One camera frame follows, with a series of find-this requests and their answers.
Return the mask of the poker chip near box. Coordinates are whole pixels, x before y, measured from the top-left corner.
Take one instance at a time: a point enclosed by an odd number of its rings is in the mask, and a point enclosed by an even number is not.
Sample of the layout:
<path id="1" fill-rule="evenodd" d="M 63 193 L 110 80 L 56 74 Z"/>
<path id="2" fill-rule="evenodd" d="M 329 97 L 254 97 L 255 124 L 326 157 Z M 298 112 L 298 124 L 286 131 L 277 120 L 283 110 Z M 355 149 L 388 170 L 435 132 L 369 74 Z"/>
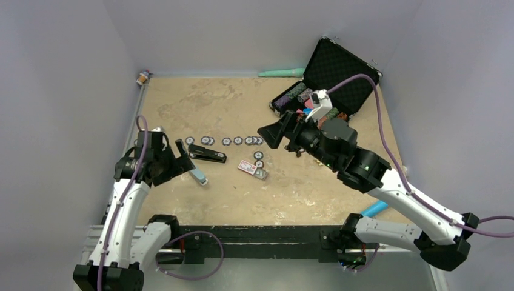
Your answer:
<path id="1" fill-rule="evenodd" d="M 264 162 L 262 160 L 257 160 L 255 161 L 254 165 L 257 167 L 257 168 L 263 168 L 264 167 Z"/>

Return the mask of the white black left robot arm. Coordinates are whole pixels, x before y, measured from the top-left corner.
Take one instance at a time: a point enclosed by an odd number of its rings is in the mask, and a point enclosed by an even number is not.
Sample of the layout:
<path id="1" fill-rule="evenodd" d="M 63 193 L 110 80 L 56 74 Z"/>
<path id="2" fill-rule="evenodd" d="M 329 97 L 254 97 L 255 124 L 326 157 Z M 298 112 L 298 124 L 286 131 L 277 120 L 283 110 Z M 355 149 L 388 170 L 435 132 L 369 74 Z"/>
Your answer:
<path id="1" fill-rule="evenodd" d="M 99 239 L 73 280 L 79 290 L 142 290 L 144 272 L 159 249 L 179 244 L 173 215 L 154 215 L 136 236 L 141 207 L 152 187 L 195 169 L 182 140 L 175 156 L 162 127 L 139 131 L 135 145 L 116 163 L 112 200 Z"/>

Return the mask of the black stapler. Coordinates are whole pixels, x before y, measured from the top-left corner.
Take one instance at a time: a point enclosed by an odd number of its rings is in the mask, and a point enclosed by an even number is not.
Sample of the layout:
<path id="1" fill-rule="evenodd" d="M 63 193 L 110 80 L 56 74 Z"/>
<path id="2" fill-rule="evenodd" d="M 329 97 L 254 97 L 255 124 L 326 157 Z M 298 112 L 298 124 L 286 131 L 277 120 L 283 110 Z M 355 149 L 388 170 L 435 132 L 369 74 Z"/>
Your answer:
<path id="1" fill-rule="evenodd" d="M 191 159 L 198 159 L 201 161 L 226 163 L 227 155 L 222 152 L 207 149 L 200 145 L 190 144 L 188 146 L 189 156 Z"/>

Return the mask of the blue pen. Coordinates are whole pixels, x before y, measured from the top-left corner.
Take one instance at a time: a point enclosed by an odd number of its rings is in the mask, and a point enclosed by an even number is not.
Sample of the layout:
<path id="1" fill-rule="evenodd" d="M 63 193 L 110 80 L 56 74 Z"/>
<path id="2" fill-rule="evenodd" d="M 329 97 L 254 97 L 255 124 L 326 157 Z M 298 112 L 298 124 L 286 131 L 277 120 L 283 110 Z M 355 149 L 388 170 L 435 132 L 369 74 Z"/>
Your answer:
<path id="1" fill-rule="evenodd" d="M 368 208 L 364 209 L 361 212 L 361 215 L 372 218 L 372 217 L 380 214 L 381 212 L 385 211 L 388 208 L 388 206 L 389 205 L 383 201 L 377 201 L 377 202 L 373 203 L 371 206 L 369 206 Z"/>

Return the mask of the aluminium frame rail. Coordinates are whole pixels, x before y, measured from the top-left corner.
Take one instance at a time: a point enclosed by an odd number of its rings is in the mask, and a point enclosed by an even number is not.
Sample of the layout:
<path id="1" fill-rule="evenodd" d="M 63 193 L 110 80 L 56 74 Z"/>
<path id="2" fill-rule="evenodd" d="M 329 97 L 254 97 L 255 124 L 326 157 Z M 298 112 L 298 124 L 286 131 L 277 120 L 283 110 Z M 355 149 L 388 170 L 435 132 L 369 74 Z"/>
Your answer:
<path id="1" fill-rule="evenodd" d="M 176 246 L 185 260 L 196 262 L 217 243 L 221 258 L 267 258 L 277 251 L 282 258 L 298 258 L 301 250 L 326 251 L 321 262 L 338 259 L 337 251 L 351 246 L 387 244 L 420 254 L 431 266 L 450 271 L 467 256 L 462 216 L 416 190 L 404 174 L 392 169 L 376 153 L 356 144 L 356 132 L 341 119 L 319 129 L 303 114 L 287 112 L 278 122 L 259 129 L 272 148 L 289 139 L 290 151 L 304 149 L 333 170 L 344 185 L 386 202 L 408 217 L 410 224 L 378 221 L 357 213 L 343 225 L 316 232 L 313 226 L 221 227 L 181 229 L 172 215 L 155 215 L 142 235 L 135 238 L 136 219 L 152 186 L 160 185 L 194 168 L 181 140 L 176 157 L 164 132 L 147 130 L 138 116 L 139 139 L 116 164 L 113 199 L 96 247 L 85 264 L 76 266 L 73 279 L 81 290 L 141 290 L 144 272 L 156 262 L 159 250 Z"/>

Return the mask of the black poker chip case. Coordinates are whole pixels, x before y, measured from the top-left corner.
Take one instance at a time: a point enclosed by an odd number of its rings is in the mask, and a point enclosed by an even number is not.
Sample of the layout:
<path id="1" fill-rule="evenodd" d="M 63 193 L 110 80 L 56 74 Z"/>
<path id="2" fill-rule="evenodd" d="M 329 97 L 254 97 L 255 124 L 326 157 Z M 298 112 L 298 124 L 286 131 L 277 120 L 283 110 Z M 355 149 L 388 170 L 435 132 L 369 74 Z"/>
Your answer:
<path id="1" fill-rule="evenodd" d="M 343 80 L 358 74 L 369 76 L 375 85 L 379 84 L 382 77 L 379 70 L 333 40 L 323 37 L 318 41 L 300 80 L 272 99 L 269 107 L 278 116 L 282 116 L 287 110 L 303 110 L 307 107 L 306 102 L 309 100 L 308 89 L 329 90 Z M 338 110 L 334 116 L 349 121 L 372 92 L 372 86 L 368 81 L 356 79 L 330 93 L 332 106 Z"/>

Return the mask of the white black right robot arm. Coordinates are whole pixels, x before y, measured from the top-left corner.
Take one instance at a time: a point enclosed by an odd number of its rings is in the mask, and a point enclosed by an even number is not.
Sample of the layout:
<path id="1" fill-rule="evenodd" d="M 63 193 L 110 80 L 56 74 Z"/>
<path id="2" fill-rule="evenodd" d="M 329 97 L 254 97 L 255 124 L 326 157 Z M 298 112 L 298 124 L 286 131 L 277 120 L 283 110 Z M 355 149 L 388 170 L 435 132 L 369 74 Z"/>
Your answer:
<path id="1" fill-rule="evenodd" d="M 287 151 L 304 150 L 322 162 L 347 187 L 372 196 L 408 218 L 407 224 L 350 214 L 328 240 L 341 250 L 372 243 L 417 253 L 428 264 L 455 270 L 468 257 L 468 241 L 479 219 L 454 212 L 428 198 L 407 182 L 378 154 L 357 145 L 358 133 L 340 118 L 318 127 L 302 113 L 288 111 L 279 121 L 260 127 L 258 135 L 271 149 L 288 139 Z"/>

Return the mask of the light blue stapler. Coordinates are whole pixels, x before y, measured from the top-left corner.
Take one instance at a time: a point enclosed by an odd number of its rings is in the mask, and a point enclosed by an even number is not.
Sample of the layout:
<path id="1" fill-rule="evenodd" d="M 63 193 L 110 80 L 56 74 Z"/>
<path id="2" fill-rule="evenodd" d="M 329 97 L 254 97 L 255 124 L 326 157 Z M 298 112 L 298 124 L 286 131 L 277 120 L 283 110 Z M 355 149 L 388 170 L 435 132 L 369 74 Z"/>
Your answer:
<path id="1" fill-rule="evenodd" d="M 209 182 L 205 173 L 203 171 L 201 171 L 200 169 L 193 169 L 193 170 L 189 171 L 189 174 L 201 186 L 205 186 Z"/>

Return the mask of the mint green tube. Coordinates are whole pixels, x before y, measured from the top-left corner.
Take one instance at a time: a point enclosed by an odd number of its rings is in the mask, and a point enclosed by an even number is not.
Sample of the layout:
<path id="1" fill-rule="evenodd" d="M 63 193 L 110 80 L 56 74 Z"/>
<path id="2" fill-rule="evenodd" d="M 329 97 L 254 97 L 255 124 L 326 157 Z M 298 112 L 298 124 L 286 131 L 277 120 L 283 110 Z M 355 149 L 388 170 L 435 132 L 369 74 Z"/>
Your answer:
<path id="1" fill-rule="evenodd" d="M 284 69 L 284 70 L 267 70 L 258 73 L 261 78 L 299 78 L 302 77 L 305 68 Z"/>

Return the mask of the poker chip row right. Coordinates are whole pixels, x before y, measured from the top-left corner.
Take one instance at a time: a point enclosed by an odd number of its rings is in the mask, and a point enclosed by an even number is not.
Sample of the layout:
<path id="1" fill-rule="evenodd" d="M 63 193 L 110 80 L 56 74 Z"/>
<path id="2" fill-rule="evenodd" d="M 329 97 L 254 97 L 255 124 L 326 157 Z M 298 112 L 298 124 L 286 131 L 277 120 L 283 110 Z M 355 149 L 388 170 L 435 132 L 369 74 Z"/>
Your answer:
<path id="1" fill-rule="evenodd" d="M 216 140 L 212 136 L 203 136 L 202 138 L 200 138 L 199 142 L 202 145 L 212 146 L 216 142 Z M 242 138 L 241 136 L 236 136 L 234 138 L 225 137 L 221 140 L 221 144 L 223 146 L 230 146 L 232 144 L 237 146 L 242 144 L 253 146 L 261 145 L 263 142 L 264 140 L 258 136 L 247 136 L 245 138 Z"/>

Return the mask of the poker chip above box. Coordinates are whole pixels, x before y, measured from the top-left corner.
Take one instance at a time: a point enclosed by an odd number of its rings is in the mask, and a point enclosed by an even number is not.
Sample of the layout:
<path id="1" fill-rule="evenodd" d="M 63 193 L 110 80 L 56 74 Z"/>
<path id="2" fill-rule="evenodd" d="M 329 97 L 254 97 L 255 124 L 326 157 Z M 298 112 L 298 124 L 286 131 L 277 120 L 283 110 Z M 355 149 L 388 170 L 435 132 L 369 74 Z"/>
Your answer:
<path id="1" fill-rule="evenodd" d="M 264 157 L 264 154 L 263 152 L 261 151 L 255 151 L 254 154 L 253 154 L 253 157 L 256 159 L 256 160 L 262 160 L 263 157 Z"/>

